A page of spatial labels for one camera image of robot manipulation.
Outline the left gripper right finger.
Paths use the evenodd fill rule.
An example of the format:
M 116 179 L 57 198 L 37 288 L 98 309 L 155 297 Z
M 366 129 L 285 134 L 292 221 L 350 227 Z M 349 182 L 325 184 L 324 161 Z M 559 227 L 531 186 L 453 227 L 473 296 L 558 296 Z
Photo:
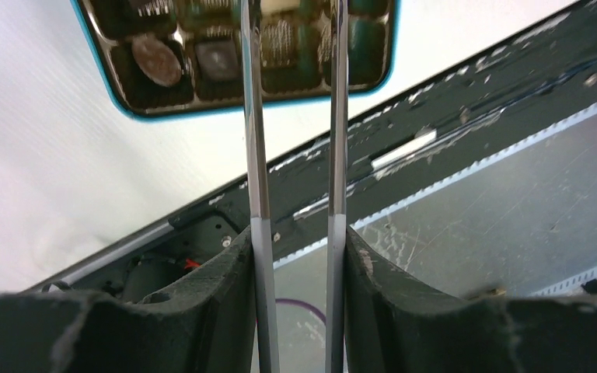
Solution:
M 344 287 L 351 372 L 597 372 L 597 295 L 457 298 L 353 229 Z

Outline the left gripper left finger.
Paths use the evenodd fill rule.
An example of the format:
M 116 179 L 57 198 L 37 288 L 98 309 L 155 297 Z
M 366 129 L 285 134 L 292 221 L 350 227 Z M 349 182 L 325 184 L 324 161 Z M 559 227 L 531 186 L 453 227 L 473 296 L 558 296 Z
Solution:
M 139 303 L 98 291 L 0 294 L 0 372 L 247 372 L 250 230 Z

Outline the teal chocolate box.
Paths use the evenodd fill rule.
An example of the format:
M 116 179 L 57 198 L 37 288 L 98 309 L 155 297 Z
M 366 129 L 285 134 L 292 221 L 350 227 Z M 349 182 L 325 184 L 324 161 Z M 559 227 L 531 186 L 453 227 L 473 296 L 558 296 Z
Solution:
M 243 103 L 239 1 L 76 1 L 75 14 L 114 104 L 137 118 Z M 330 94 L 332 1 L 252 1 L 267 103 Z

